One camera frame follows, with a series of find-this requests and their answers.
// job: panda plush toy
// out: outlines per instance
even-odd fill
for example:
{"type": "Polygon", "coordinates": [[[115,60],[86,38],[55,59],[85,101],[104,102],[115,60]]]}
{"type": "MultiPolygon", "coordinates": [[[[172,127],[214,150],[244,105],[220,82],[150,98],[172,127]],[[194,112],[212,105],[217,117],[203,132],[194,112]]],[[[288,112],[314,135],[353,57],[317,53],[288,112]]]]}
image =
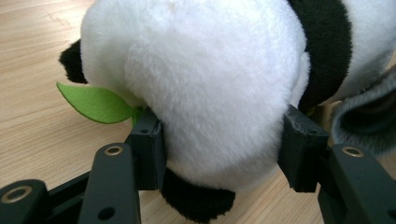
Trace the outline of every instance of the panda plush toy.
{"type": "Polygon", "coordinates": [[[163,197],[205,223],[274,172],[289,105],[370,95],[339,109],[345,136],[350,111],[394,99],[395,72],[381,74],[395,48],[395,0],[97,0],[61,63],[162,120],[163,197]]]}

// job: felt leaf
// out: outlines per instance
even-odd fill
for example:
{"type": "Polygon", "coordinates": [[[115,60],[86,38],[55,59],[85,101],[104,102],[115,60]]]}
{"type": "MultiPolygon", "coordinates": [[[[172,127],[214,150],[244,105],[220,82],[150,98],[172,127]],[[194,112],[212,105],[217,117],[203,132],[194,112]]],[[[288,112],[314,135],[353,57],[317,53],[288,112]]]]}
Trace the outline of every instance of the felt leaf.
{"type": "Polygon", "coordinates": [[[114,91],[105,88],[70,86],[59,82],[56,86],[78,113],[96,122],[118,123],[132,117],[135,124],[142,113],[141,108],[130,107],[114,91]]]}

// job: black fur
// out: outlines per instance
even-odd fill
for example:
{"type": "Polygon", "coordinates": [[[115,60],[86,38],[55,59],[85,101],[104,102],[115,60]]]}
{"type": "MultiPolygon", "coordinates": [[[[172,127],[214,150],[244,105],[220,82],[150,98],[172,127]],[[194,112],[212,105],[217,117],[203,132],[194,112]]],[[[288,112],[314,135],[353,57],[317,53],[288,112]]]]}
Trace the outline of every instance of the black fur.
{"type": "Polygon", "coordinates": [[[88,83],[82,72],[80,40],[62,52],[59,62],[64,66],[66,76],[70,81],[84,84],[88,83]]]}
{"type": "Polygon", "coordinates": [[[162,195],[184,217],[208,223],[233,207],[235,193],[225,189],[207,189],[191,185],[167,169],[162,195]]]}
{"type": "Polygon", "coordinates": [[[341,0],[289,0],[307,38],[311,60],[308,86],[299,108],[306,111],[336,93],[352,57],[351,24],[341,0]]]}

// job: panda ear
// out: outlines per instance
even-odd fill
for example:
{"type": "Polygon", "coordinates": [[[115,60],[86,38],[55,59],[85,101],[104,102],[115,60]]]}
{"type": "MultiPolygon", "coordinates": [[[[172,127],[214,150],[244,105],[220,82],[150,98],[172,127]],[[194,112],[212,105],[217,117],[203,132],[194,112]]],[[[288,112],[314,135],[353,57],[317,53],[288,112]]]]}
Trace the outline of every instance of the panda ear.
{"type": "Polygon", "coordinates": [[[78,40],[62,52],[59,62],[64,66],[66,76],[70,81],[87,84],[87,79],[85,79],[84,74],[82,73],[80,42],[81,41],[78,40]]]}
{"type": "Polygon", "coordinates": [[[379,155],[396,148],[396,65],[368,90],[347,98],[333,111],[336,144],[370,149],[379,155]]]}

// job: white fur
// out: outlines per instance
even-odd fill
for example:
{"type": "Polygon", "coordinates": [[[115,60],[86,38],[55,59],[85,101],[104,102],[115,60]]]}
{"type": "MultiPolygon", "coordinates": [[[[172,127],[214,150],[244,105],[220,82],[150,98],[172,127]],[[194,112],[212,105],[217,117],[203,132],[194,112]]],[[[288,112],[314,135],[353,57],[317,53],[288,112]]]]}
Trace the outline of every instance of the white fur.
{"type": "Polygon", "coordinates": [[[343,0],[352,24],[347,77],[326,103],[359,93],[382,74],[396,49],[395,0],[343,0]]]}
{"type": "Polygon", "coordinates": [[[307,80],[304,49],[286,0],[99,0],[81,29],[85,77],[152,108],[168,167],[234,191],[276,167],[283,115],[307,80]]]}

